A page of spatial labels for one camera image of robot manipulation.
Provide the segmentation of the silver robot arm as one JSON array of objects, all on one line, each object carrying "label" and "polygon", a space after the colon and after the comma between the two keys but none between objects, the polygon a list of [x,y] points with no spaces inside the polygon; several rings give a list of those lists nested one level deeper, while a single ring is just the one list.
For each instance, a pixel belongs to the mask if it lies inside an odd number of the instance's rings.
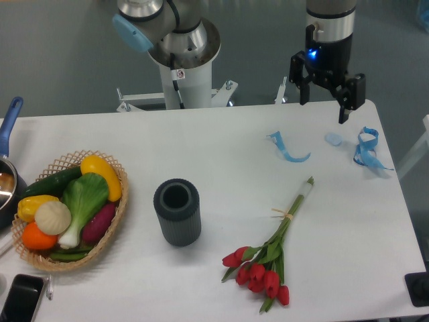
[{"label": "silver robot arm", "polygon": [[339,123],[365,102],[366,78],[349,74],[356,1],[307,1],[304,49],[290,60],[289,80],[310,99],[310,84],[328,90],[339,104]]}]

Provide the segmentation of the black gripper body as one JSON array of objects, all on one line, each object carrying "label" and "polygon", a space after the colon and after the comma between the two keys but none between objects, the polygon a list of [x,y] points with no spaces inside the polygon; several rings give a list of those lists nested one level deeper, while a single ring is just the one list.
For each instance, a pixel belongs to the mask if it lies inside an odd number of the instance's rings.
[{"label": "black gripper body", "polygon": [[289,80],[299,89],[302,79],[309,78],[309,85],[328,90],[336,100],[349,98],[355,111],[365,102],[366,78],[348,73],[353,37],[322,42],[316,39],[316,28],[315,23],[306,26],[305,49],[291,57]]}]

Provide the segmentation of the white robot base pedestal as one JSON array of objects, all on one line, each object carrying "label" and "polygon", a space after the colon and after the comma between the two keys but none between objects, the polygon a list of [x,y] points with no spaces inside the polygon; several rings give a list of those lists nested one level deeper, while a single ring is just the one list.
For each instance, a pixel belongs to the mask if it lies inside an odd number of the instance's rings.
[{"label": "white robot base pedestal", "polygon": [[229,79],[218,89],[212,88],[212,62],[221,49],[215,25],[202,18],[190,32],[171,32],[152,43],[135,24],[119,14],[113,25],[123,41],[138,52],[147,52],[158,65],[163,93],[126,95],[125,104],[164,102],[167,110],[232,107],[238,83]]}]

